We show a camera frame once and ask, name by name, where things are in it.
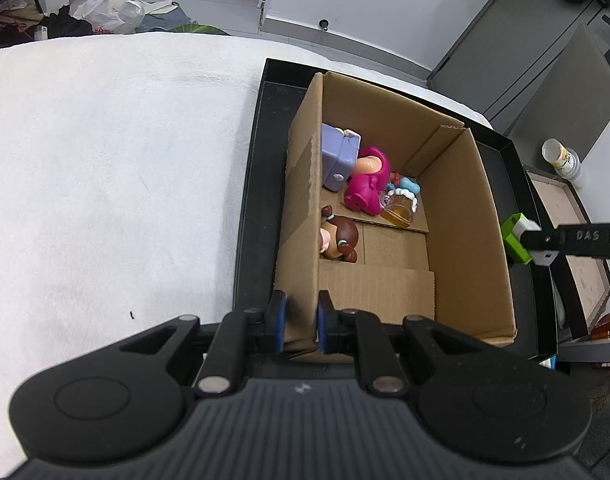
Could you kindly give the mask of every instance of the metal screw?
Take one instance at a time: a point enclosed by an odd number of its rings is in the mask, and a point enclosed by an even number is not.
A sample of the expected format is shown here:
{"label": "metal screw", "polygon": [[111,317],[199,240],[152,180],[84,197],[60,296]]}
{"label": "metal screw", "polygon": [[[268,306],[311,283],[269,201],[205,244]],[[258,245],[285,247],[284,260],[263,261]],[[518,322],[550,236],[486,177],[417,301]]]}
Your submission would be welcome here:
{"label": "metal screw", "polygon": [[204,377],[198,381],[198,389],[206,394],[222,394],[229,390],[229,379],[218,375]]}
{"label": "metal screw", "polygon": [[384,375],[374,379],[371,386],[373,386],[374,390],[382,394],[395,394],[403,389],[405,383],[398,377]]}

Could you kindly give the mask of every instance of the white plastic cup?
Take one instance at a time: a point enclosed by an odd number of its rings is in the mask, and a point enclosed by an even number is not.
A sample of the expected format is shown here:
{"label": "white plastic cup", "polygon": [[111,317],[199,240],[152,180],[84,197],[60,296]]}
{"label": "white plastic cup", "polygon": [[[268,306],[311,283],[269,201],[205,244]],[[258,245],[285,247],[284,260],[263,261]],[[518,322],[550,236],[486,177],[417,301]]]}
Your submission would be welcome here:
{"label": "white plastic cup", "polygon": [[556,174],[567,179],[575,188],[581,189],[587,184],[587,173],[582,170],[581,161],[571,148],[566,148],[556,139],[547,139],[543,143],[542,155]]}

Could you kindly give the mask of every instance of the white sheet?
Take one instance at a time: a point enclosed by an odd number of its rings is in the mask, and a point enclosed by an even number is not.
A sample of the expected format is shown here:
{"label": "white sheet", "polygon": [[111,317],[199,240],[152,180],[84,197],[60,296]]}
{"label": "white sheet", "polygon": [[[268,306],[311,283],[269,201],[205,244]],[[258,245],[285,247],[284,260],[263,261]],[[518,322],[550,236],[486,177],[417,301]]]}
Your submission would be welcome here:
{"label": "white sheet", "polygon": [[25,378],[179,314],[214,322],[230,310],[268,57],[488,124],[429,90],[272,41],[154,32],[0,50],[0,476],[23,460],[7,404]]}

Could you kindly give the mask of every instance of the white cabinet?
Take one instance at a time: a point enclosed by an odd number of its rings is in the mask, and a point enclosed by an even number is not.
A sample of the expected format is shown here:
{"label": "white cabinet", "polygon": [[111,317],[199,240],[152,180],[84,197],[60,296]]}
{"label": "white cabinet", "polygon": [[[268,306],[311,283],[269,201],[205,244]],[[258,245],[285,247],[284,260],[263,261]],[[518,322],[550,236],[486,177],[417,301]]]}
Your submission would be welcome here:
{"label": "white cabinet", "polygon": [[[427,76],[487,1],[267,0],[262,28],[385,64],[397,57]],[[321,35],[323,19],[329,30]]]}

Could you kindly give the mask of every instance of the white plastic bag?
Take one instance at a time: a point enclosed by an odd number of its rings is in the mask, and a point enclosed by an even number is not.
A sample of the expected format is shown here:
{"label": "white plastic bag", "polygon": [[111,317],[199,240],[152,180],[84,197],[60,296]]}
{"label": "white plastic bag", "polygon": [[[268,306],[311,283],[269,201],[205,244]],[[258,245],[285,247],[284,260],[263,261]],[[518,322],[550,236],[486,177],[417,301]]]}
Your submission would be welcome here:
{"label": "white plastic bag", "polygon": [[4,10],[25,9],[27,6],[28,3],[25,0],[5,0],[3,3],[0,3],[0,12]]}
{"label": "white plastic bag", "polygon": [[140,0],[88,0],[74,12],[74,18],[90,22],[95,32],[113,34],[133,33],[144,16]]}

